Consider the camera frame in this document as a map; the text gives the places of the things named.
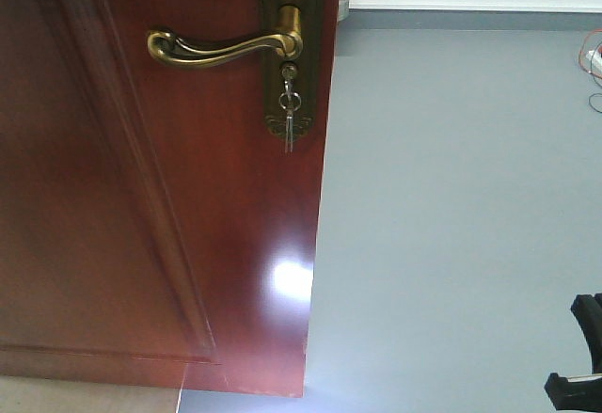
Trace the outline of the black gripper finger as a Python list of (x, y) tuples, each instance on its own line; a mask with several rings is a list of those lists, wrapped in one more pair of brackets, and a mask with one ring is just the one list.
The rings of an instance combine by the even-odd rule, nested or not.
[(544, 390), (556, 410), (601, 410), (600, 375), (563, 377), (551, 373)]
[(592, 373), (601, 373), (601, 293), (578, 294), (571, 311), (588, 345)]

